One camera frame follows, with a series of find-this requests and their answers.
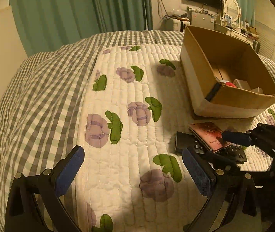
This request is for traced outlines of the white square box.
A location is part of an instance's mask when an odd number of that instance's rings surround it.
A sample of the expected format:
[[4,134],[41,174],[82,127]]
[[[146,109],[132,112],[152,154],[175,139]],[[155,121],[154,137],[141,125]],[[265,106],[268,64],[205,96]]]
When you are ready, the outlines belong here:
[[260,87],[256,87],[254,89],[251,89],[250,91],[257,94],[263,94],[263,89]]

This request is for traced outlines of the white small box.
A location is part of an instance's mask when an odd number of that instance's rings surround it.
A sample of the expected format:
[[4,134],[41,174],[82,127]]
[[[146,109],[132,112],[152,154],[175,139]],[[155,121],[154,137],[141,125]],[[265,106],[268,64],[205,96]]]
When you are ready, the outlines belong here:
[[240,89],[243,89],[243,90],[247,90],[247,91],[250,91],[251,88],[248,84],[247,81],[245,80],[238,80],[238,79],[235,79],[233,81],[233,84],[237,87],[237,88],[240,88]]

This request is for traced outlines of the red round cap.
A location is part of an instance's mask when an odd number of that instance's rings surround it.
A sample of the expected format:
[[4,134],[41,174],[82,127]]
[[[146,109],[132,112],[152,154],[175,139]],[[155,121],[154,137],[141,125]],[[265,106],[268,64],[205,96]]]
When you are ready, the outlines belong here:
[[234,85],[234,84],[231,83],[231,82],[226,82],[225,84],[226,84],[227,86],[236,87],[236,85]]

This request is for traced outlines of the grey checkered bed cover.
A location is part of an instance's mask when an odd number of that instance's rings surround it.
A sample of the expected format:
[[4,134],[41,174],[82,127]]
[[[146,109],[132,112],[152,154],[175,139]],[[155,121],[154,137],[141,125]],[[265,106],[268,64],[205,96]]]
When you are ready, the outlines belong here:
[[[40,52],[26,59],[0,101],[0,231],[16,173],[40,174],[77,145],[84,89],[98,54],[109,47],[181,46],[183,33],[159,30],[110,32]],[[61,198],[73,204],[72,187]]]

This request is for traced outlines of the white floral quilted mat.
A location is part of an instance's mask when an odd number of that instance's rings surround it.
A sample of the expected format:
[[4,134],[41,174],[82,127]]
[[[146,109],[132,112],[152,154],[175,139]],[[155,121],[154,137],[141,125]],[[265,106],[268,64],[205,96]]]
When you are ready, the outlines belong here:
[[82,231],[182,231],[206,201],[175,152],[194,116],[181,46],[101,51],[84,89],[83,164],[67,211]]

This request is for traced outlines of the brown cardboard box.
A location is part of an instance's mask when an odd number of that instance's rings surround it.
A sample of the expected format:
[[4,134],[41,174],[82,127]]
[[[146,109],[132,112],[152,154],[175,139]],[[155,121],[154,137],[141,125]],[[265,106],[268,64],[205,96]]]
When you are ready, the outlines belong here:
[[[180,61],[193,111],[198,116],[250,118],[275,103],[275,83],[260,57],[246,43],[223,33],[195,26],[184,31]],[[253,93],[226,82],[245,80]]]

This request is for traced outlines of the white dressing table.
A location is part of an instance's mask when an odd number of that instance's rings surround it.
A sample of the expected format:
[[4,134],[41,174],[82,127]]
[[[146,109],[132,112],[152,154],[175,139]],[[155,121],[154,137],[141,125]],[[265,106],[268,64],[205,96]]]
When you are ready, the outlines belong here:
[[260,51],[261,44],[248,34],[243,34],[241,32],[238,32],[237,30],[230,29],[218,23],[214,23],[214,30],[245,42],[246,44],[250,45],[256,53],[259,53]]

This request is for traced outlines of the silver small refrigerator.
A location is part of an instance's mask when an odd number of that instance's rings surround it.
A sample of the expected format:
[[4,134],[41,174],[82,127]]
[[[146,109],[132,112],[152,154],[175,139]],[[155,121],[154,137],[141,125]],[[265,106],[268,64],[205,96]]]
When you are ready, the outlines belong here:
[[191,12],[190,24],[195,27],[201,27],[201,28],[213,30],[215,19],[216,18],[214,16],[211,16],[208,14]]

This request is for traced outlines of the white oval vanity mirror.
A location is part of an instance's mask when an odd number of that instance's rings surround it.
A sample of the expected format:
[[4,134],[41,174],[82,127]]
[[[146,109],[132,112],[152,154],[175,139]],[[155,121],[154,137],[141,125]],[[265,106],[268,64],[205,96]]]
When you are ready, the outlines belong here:
[[237,0],[226,0],[224,14],[231,17],[231,21],[236,23],[241,18],[241,8]]

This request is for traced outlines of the white suitcase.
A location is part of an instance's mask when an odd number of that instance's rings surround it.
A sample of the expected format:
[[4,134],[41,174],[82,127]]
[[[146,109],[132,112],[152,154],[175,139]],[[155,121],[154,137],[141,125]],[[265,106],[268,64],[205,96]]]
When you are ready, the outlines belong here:
[[190,26],[190,21],[171,18],[165,22],[165,29],[169,31],[183,32],[186,26]]

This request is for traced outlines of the white flat mop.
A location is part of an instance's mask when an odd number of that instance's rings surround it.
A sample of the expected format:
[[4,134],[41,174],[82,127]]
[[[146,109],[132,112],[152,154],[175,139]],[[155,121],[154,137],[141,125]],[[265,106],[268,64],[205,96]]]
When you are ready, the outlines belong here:
[[149,30],[148,28],[148,16],[147,16],[147,9],[146,9],[146,2],[145,0],[143,1],[143,15],[144,15],[144,21],[145,21],[145,30]]

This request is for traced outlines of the large teal curtain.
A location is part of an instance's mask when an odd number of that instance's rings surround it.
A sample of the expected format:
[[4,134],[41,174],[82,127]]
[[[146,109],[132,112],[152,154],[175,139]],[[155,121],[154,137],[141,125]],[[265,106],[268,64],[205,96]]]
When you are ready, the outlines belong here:
[[[151,0],[145,0],[152,30]],[[104,32],[145,30],[142,0],[9,0],[27,55]]]

